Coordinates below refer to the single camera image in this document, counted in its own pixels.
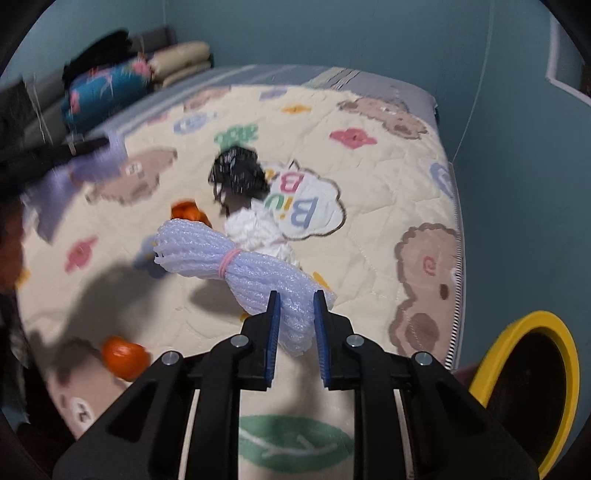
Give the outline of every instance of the mattress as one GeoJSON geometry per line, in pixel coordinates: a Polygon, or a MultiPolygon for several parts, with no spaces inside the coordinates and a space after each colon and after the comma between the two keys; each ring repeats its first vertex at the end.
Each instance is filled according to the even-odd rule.
{"type": "MultiPolygon", "coordinates": [[[[212,69],[99,130],[125,139],[121,176],[75,198],[52,245],[25,242],[25,332],[56,407],[80,436],[126,383],[100,360],[120,335],[152,357],[206,352],[245,318],[225,283],[153,262],[171,204],[225,211],[207,176],[221,148],[257,151],[273,212],[301,268],[337,294],[334,312],[385,350],[432,352],[452,368],[461,337],[462,238],[434,99],[351,69],[212,69]]],[[[315,348],[278,352],[266,393],[241,397],[241,478],[352,472],[353,395],[322,386],[315,348]]]]}

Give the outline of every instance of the beige pillow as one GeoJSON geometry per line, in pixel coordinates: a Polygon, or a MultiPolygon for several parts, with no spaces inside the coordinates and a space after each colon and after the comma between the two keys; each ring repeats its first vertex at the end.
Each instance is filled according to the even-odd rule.
{"type": "Polygon", "coordinates": [[[164,81],[162,82],[162,88],[170,87],[173,83],[183,80],[196,73],[203,72],[204,70],[209,70],[211,67],[211,63],[209,63],[208,61],[203,61],[201,63],[193,65],[192,67],[187,67],[185,69],[179,70],[178,72],[175,72],[164,79],[164,81]]]}
{"type": "Polygon", "coordinates": [[[204,41],[180,43],[174,47],[158,50],[150,60],[154,81],[164,79],[179,70],[206,61],[209,58],[209,45],[204,41]]]}

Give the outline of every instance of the bed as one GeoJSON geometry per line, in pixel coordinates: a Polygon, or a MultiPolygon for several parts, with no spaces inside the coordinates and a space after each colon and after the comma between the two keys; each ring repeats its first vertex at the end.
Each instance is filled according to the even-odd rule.
{"type": "MultiPolygon", "coordinates": [[[[48,245],[25,241],[20,313],[60,414],[80,436],[126,388],[102,365],[120,335],[152,357],[209,350],[245,314],[220,281],[167,274],[153,237],[171,204],[225,214],[207,175],[221,148],[253,148],[264,200],[336,313],[386,350],[457,367],[463,242],[456,189],[427,92],[344,68],[215,68],[132,105],[97,130],[124,139],[121,176],[87,185],[48,245]]],[[[244,393],[241,478],[352,471],[353,397],[322,387],[315,349],[278,353],[273,387],[244,393]]]]}

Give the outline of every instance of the floral pillow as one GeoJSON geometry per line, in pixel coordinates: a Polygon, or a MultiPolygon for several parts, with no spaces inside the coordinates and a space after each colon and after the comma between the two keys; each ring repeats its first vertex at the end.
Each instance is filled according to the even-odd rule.
{"type": "Polygon", "coordinates": [[[86,133],[148,93],[152,79],[143,58],[105,69],[93,69],[72,83],[61,106],[74,133],[86,133]]]}

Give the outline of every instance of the orange foam ball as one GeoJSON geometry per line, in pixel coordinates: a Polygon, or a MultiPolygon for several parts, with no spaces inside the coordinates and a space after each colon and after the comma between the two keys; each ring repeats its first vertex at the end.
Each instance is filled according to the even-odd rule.
{"type": "Polygon", "coordinates": [[[182,202],[172,205],[170,218],[180,218],[183,220],[191,220],[193,222],[201,222],[205,223],[205,225],[207,225],[209,228],[212,227],[207,215],[199,210],[197,204],[193,200],[183,200],[182,202]]]}
{"type": "Polygon", "coordinates": [[[116,377],[128,382],[136,380],[150,366],[150,354],[137,343],[110,337],[102,348],[103,363],[116,377]]]}

